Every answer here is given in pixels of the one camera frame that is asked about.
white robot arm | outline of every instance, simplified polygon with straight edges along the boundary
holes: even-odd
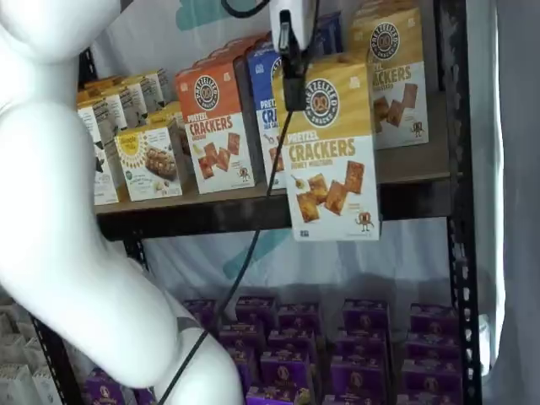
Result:
[[[161,397],[203,330],[100,234],[92,143],[75,111],[78,54],[127,3],[0,0],[0,173],[13,179],[0,198],[0,283],[114,379]],[[275,3],[273,21],[289,7],[293,29],[306,32],[310,1]],[[305,49],[310,37],[297,37]],[[212,337],[167,403],[243,403],[235,365]]]

black cable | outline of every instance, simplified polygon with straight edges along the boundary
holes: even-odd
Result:
[[[262,0],[261,3],[257,4],[254,8],[246,11],[239,11],[232,8],[229,4],[229,0],[221,0],[221,6],[225,9],[227,13],[236,17],[237,19],[249,19],[255,14],[259,14],[263,8],[265,8],[270,3],[270,0]]]

pretzel logo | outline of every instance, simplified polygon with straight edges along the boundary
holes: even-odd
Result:
[[[332,125],[339,112],[339,96],[334,85],[324,78],[311,80],[305,86],[305,97],[305,118],[315,127]]]
[[[380,23],[371,34],[371,51],[377,58],[387,61],[396,54],[399,42],[399,31],[396,26],[392,23]]]
[[[195,100],[201,108],[211,111],[219,102],[219,89],[210,76],[201,76],[195,83]]]

white packaging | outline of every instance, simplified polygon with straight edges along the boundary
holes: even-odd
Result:
[[[25,365],[23,335],[11,333],[0,337],[0,361],[8,365]]]
[[[126,182],[114,143],[114,129],[107,103],[93,98],[79,103],[78,115],[86,125],[95,153],[94,203],[118,203],[126,194]]]
[[[2,405],[41,405],[27,365],[0,366],[0,403]]]
[[[132,201],[182,195],[187,169],[176,121],[124,131],[116,147]]]
[[[62,405],[49,367],[40,367],[32,378],[43,405]]]
[[[37,337],[30,339],[28,343],[23,347],[24,356],[26,362],[30,367],[31,372],[35,372],[40,367],[47,366],[47,360],[45,354],[41,349],[40,342],[37,340]]]

pretzel cracker box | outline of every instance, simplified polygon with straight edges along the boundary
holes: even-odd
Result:
[[[231,52],[176,76],[202,194],[257,183],[261,163],[248,74],[243,53]]]
[[[364,5],[348,33],[349,51],[368,54],[377,149],[429,141],[422,21],[408,2]]]
[[[365,63],[343,54],[315,62],[306,75],[307,107],[293,114],[283,148],[296,240],[379,240],[368,83]],[[281,78],[273,92],[283,125]]]

